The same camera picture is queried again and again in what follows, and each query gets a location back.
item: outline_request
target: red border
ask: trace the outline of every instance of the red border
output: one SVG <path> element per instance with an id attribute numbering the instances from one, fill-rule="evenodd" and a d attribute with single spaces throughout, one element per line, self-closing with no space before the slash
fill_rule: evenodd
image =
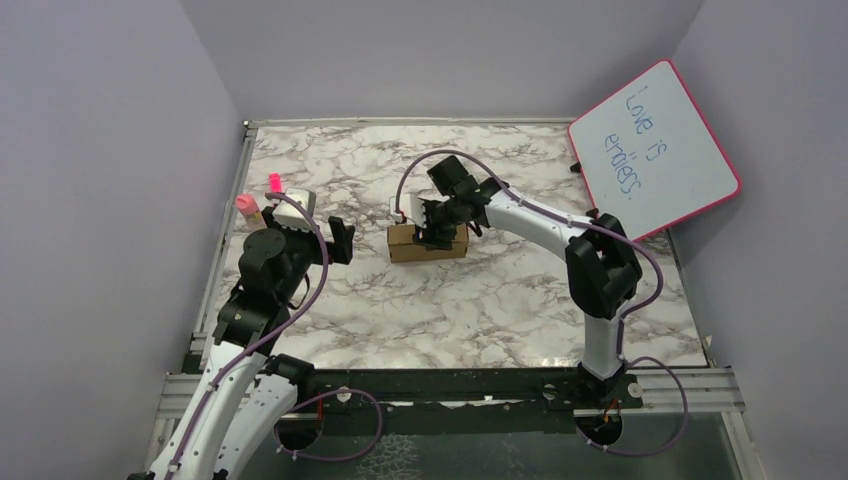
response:
<path id="1" fill-rule="evenodd" d="M 597 105 L 595 105 L 594 107 L 592 107 L 591 109 L 589 109 L 589 111 L 588 111 L 588 112 L 584 113 L 583 115 L 580 115 L 579 117 L 577 117 L 576 119 L 574 119 L 574 121 L 573 121 L 573 122 L 571 122 L 571 124 L 568 126 L 568 131 L 567 131 L 567 132 L 568 132 L 568 141 L 571 143 L 571 148 L 574 150 L 574 156 L 575 156 L 575 157 L 577 157 L 577 161 L 578 161 L 578 162 L 580 161 L 580 154 L 579 154 L 579 153 L 577 153 L 577 146 L 576 146 L 576 145 L 574 145 L 574 138 L 572 138 L 572 137 L 571 137 L 571 127 L 572 127 L 575 123 L 577 123 L 577 122 L 578 122 L 581 118 L 583 118 L 584 116 L 586 116 L 586 115 L 588 115 L 589 113 L 591 113 L 591 112 L 592 112 L 592 110 L 594 110 L 594 109 L 596 109 L 596 108 L 600 107 L 603 103 L 605 103 L 607 100 L 609 100 L 610 98 L 612 98 L 615 94 L 617 94 L 618 92 L 620 92 L 620 91 L 624 90 L 625 88 L 627 88 L 628 86 L 630 86 L 630 84 L 631 84 L 631 83 L 633 83 L 633 82 L 635 82 L 636 80 L 638 80 L 638 79 L 639 79 L 642 75 L 644 75 L 644 74 L 648 73 L 648 71 L 650 71 L 652 68 L 656 67 L 657 65 L 659 65 L 659 64 L 661 64 L 661 63 L 663 63 L 663 62 L 666 62 L 666 63 L 668 63 L 668 64 L 669 64 L 669 66 L 671 66 L 671 70 L 672 70 L 672 71 L 674 72 L 674 74 L 677 76 L 677 79 L 678 79 L 678 80 L 680 80 L 680 84 L 681 84 L 681 85 L 683 85 L 683 91 L 685 91 L 685 92 L 686 92 L 686 95 L 688 95 L 688 96 L 689 96 L 689 101 L 691 101 L 691 102 L 692 102 L 692 105 L 695 107 L 695 111 L 696 111 L 696 112 L 698 112 L 698 116 L 700 116 L 700 117 L 701 117 L 701 121 L 702 121 L 702 122 L 704 122 L 704 126 L 705 126 L 705 127 L 707 127 L 707 131 L 710 133 L 710 136 L 711 136 L 711 137 L 713 137 L 713 141 L 715 142 L 716 146 L 718 146 L 718 151 L 719 151 L 719 152 L 721 152 L 721 156 L 722 156 L 722 157 L 724 157 L 724 161 L 725 161 L 725 162 L 727 162 L 727 166 L 728 166 L 728 167 L 730 167 L 730 171 L 731 171 L 731 173 L 733 173 L 733 176 L 736 178 L 736 190 L 735 190 L 735 191 L 733 191 L 732 193 L 728 194 L 728 195 L 727 195 L 727 196 L 725 196 L 725 197 L 719 198 L 718 200 L 716 200 L 715 202 L 713 202 L 713 203 L 711 203 L 711 204 L 709 204 L 709 205 L 703 206 L 703 207 L 701 207 L 701 208 L 699 208 L 699 209 L 695 210 L 694 212 L 692 212 L 692 213 L 690 213 L 690 214 L 688 214 L 688 215 L 684 215 L 684 216 L 682 216 L 682 217 L 678 218 L 677 220 L 673 220 L 673 221 L 671 221 L 671 222 L 667 223 L 666 225 L 664 225 L 664 226 L 662 226 L 662 227 L 657 228 L 656 230 L 652 230 L 652 231 L 650 231 L 650 232 L 648 232 L 648 233 L 646 233 L 646 234 L 642 235 L 641 237 L 635 238 L 634 240 L 637 240 L 637 241 L 638 241 L 638 240 L 641 240 L 641 239 L 643 239 L 643 238 L 645 238 L 645 237 L 648 237 L 648 236 L 650 236 L 650 235 L 653 235 L 653 234 L 655 234 L 655 233 L 657 233 L 657 232 L 659 232 L 659 231 L 661 231 L 661 230 L 665 230 L 665 229 L 667 229 L 668 227 L 671 227 L 672 225 L 676 225 L 676 224 L 678 224 L 678 223 L 680 223 L 680 222 L 682 222 L 682 221 L 684 221 L 684 220 L 686 220 L 686 219 L 688 219 L 688 218 L 694 217 L 695 215 L 697 215 L 697 214 L 699 214 L 699 213 L 703 212 L 704 210 L 707 210 L 707 209 L 709 209 L 709 208 L 712 208 L 712 207 L 714 207 L 714 206 L 718 205 L 719 203 L 722 203 L 722 202 L 726 201 L 726 200 L 727 200 L 727 199 L 729 199 L 729 198 L 735 197 L 735 196 L 739 193 L 739 190 L 740 190 L 740 189 L 742 189 L 742 179 L 741 179 L 741 178 L 739 178 L 739 173 L 736 171 L 736 167 L 734 167 L 734 166 L 733 166 L 733 163 L 731 163 L 731 162 L 730 162 L 730 159 L 729 159 L 729 158 L 727 158 L 727 152 L 724 150 L 724 147 L 721 145 L 721 142 L 719 142 L 719 141 L 718 141 L 718 138 L 716 138 L 716 136 L 715 136 L 715 132 L 713 131 L 713 129 L 712 129 L 712 127 L 710 126 L 709 122 L 707 122 L 707 118 L 704 116 L 704 112 L 701 110 L 701 107 L 700 107 L 700 106 L 698 106 L 698 103 L 695 101 L 695 98 L 694 98 L 694 97 L 692 97 L 692 91 L 691 91 L 691 90 L 689 90 L 689 86 L 688 86 L 688 85 L 686 85 L 686 82 L 684 82 L 684 81 L 683 81 L 683 77 L 681 77 L 681 76 L 680 76 L 680 71 L 679 71 L 679 70 L 677 70 L 677 67 L 674 65 L 674 62 L 672 62 L 670 58 L 664 58 L 664 59 L 662 59 L 662 60 L 658 61 L 657 63 L 655 63 L 655 64 L 651 65 L 651 66 L 650 66 L 650 67 L 648 67 L 648 68 L 647 68 L 644 72 L 642 72 L 642 73 L 640 73 L 639 75 L 637 75 L 637 76 L 636 76 L 636 78 L 634 78 L 633 80 L 631 80 L 630 82 L 628 82 L 626 85 L 624 85 L 623 87 L 621 87 L 621 88 L 619 88 L 618 90 L 616 90 L 615 92 L 613 92 L 610 96 L 608 96 L 607 98 L 605 98 L 603 101 L 601 101 L 600 103 L 598 103 Z M 592 205 L 593 205 L 593 206 L 595 206 L 595 207 L 597 207 L 597 204 L 595 203 L 595 197 L 592 195 L 592 189 L 591 189 L 591 187 L 589 187 L 589 180 L 586 178 L 586 172 L 584 172 L 584 171 L 583 171 L 583 169 L 581 169 L 581 170 L 580 170 L 580 173 L 583 175 L 583 181 L 585 181 L 585 182 L 586 182 L 586 190 L 588 190 L 588 191 L 589 191 L 589 199 L 592 201 Z"/>

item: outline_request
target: wall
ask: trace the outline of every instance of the wall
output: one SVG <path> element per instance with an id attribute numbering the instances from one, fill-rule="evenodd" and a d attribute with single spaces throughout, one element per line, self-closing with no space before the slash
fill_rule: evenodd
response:
<path id="1" fill-rule="evenodd" d="M 706 0 L 674 56 L 744 182 L 673 231 L 772 479 L 844 478 L 848 3 Z"/>
<path id="2" fill-rule="evenodd" d="M 241 115 L 576 116 L 701 0 L 182 0 Z"/>
<path id="3" fill-rule="evenodd" d="M 176 0 L 0 15 L 3 478 L 142 467 L 179 368 L 240 117 Z"/>

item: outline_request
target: whiteboard with handwriting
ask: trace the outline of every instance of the whiteboard with handwriting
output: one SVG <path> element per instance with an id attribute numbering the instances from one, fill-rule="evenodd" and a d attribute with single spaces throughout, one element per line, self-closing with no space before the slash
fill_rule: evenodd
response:
<path id="1" fill-rule="evenodd" d="M 630 238 L 673 225 L 739 191 L 739 178 L 670 60 L 568 128 L 592 202 Z"/>

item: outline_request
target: brown box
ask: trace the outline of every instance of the brown box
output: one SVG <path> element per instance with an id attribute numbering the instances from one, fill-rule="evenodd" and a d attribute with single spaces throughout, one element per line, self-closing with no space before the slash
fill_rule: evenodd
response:
<path id="1" fill-rule="evenodd" d="M 465 225 L 456 227 L 456 238 L 453 239 L 453 248 L 450 250 L 427 250 L 421 245 L 412 243 L 413 235 L 415 235 L 415 225 L 389 227 L 389 258 L 392 263 L 465 258 L 465 254 L 468 253 L 468 228 Z"/>

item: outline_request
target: white marble surface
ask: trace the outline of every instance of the white marble surface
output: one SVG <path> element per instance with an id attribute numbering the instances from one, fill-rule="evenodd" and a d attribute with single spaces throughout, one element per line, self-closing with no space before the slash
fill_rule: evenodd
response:
<path id="1" fill-rule="evenodd" d="M 333 265 L 320 300 L 275 346 L 319 367 L 453 368 L 574 366 L 583 352 L 583 319 L 568 293 L 565 265 L 506 232 L 472 236 L 468 257 L 389 263 L 388 199 L 421 152 L 449 147 L 476 155 L 522 193 L 561 210 L 591 208 L 583 179 L 569 173 L 562 126 L 266 127 L 259 131 L 244 190 L 261 206 L 268 174 L 318 194 L 316 218 L 356 225 L 354 261 Z M 405 192 L 438 198 L 425 163 Z M 482 181 L 484 175 L 470 167 Z M 236 219 L 216 311 L 238 277 L 247 236 Z M 673 365 L 704 365 L 704 355 L 664 236 L 646 240 L 667 284 L 632 315 L 629 358 L 649 354 Z M 647 262 L 637 298 L 656 277 Z M 318 277 L 314 267 L 313 278 Z"/>

